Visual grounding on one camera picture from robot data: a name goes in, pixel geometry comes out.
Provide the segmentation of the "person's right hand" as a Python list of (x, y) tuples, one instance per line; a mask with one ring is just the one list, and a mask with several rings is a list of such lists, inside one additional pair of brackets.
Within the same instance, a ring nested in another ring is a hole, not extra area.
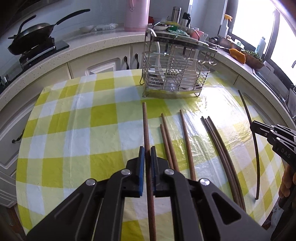
[(290, 195), (290, 188), (295, 182), (295, 171), (290, 165), (286, 165), (278, 192), (280, 198), (288, 197)]

